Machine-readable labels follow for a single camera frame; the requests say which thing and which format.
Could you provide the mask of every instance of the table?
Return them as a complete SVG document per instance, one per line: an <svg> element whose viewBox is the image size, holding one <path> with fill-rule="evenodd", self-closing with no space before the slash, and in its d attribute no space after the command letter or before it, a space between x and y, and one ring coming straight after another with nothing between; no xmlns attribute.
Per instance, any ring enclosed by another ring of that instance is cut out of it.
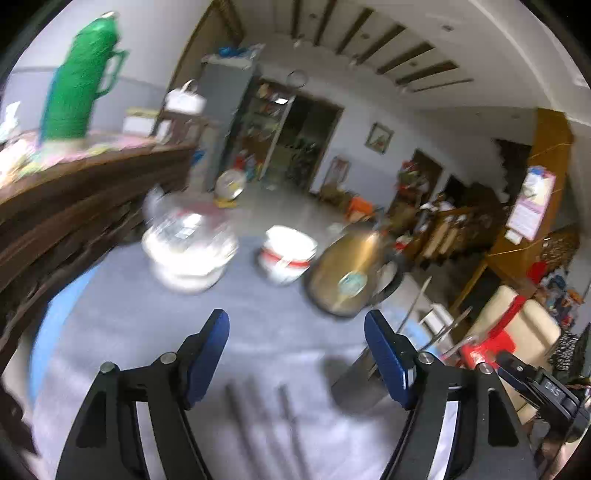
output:
<svg viewBox="0 0 591 480"><path fill-rule="evenodd" d="M238 394L265 478L299 478L280 407L281 385L287 386L312 478L380 478L406 412L385 398L365 415L347 416L329 390L365 346L365 311L354 319L335 319L309 302L301 281L271 285L254 265L261 242L242 238L226 274L196 296L160 285L138 244L119 247L105 258L61 330L34 408L34 438L51 475L102 362L110 360L121 369L150 364L161 353L176 351L221 307L230 317L230 338L205 399L187 412L214 478L256 478L229 411L227 385ZM405 313L390 302L381 309L393 326ZM138 404L138 413L151 478L163 478L147 408ZM277 445L290 468L280 466Z"/></svg>

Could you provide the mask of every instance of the green thermos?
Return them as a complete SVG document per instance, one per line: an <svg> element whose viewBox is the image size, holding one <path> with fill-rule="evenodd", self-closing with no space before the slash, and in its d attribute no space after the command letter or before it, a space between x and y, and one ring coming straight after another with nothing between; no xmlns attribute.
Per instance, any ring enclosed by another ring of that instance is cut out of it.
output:
<svg viewBox="0 0 591 480"><path fill-rule="evenodd" d="M128 55L115 51L117 14L101 15L78 32L66 61L53 78L41 123L43 142L82 140L88 130L94 101L113 88ZM111 57L119 57L111 81L99 91L100 81Z"/></svg>

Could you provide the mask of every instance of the kettle label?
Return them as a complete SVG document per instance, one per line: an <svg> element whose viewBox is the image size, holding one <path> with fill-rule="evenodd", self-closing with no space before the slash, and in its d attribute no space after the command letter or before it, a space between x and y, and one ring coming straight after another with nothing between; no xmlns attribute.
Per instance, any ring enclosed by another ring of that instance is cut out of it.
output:
<svg viewBox="0 0 591 480"><path fill-rule="evenodd" d="M367 285L368 276L361 272L349 272L339 280L339 293L350 299L359 294Z"/></svg>

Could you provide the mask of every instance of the picture frame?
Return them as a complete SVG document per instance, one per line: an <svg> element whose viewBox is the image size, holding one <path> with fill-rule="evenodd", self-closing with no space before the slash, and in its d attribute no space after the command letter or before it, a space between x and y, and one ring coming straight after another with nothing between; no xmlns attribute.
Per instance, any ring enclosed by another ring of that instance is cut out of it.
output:
<svg viewBox="0 0 591 480"><path fill-rule="evenodd" d="M394 130L390 130L388 127L375 122L369 131L365 146L378 152L380 155L384 155L393 136Z"/></svg>

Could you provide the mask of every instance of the ceiling beam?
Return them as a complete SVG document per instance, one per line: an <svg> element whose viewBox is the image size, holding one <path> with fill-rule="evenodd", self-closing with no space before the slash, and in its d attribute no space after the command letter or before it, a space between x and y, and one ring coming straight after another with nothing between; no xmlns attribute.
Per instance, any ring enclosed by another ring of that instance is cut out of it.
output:
<svg viewBox="0 0 591 480"><path fill-rule="evenodd" d="M419 70L417 72L411 73L409 75L405 75L402 78L396 79L397 85L408 85L415 80L420 80L426 77L430 77L431 75L435 75L437 73L442 72L449 72L449 70L455 70L457 65L453 63L451 60L446 60L441 63L437 63L425 69Z"/></svg>
<svg viewBox="0 0 591 480"><path fill-rule="evenodd" d="M453 82L438 83L429 87L416 88L411 90L412 93L424 92L425 90L433 90L434 88L447 87L448 85L457 85L458 83L471 83L474 79L454 80Z"/></svg>
<svg viewBox="0 0 591 480"><path fill-rule="evenodd" d="M433 45L427 42L420 43L416 47L407 50L406 52L400 54L398 57L393 58L387 64L381 66L376 70L378 75L383 75L384 73L396 68L399 65L402 65L406 61L412 60L414 57L418 57L419 55L434 49Z"/></svg>
<svg viewBox="0 0 591 480"><path fill-rule="evenodd" d="M341 40L339 46L336 47L335 53L337 55L343 53L343 50L346 48L347 45L349 45L349 42L353 39L353 37L359 31L359 29L363 27L363 24L366 22L366 20L373 12L374 11L371 8L364 8L363 10L361 10L361 13L357 17L357 20L355 20L355 23L351 25L351 28L349 28L349 31L347 32L343 40Z"/></svg>
<svg viewBox="0 0 591 480"><path fill-rule="evenodd" d="M380 48L382 48L386 43L392 40L397 35L400 35L403 31L406 30L406 27L402 25L395 24L390 30L388 30L381 38L377 39L373 45L370 46L364 53L362 53L359 58L357 59L357 64L361 65L365 62L371 55L376 53Z"/></svg>
<svg viewBox="0 0 591 480"><path fill-rule="evenodd" d="M296 40L300 35L300 14L302 0L294 0L291 9L291 38Z"/></svg>
<svg viewBox="0 0 591 480"><path fill-rule="evenodd" d="M330 16L332 15L333 10L335 9L337 0L329 0L324 8L324 14L322 15L322 20L320 20L320 25L318 25L318 30L316 31L316 36L314 37L314 46L317 47L320 45L320 40L322 40L322 35L324 35L324 31L326 30L326 25L329 24Z"/></svg>

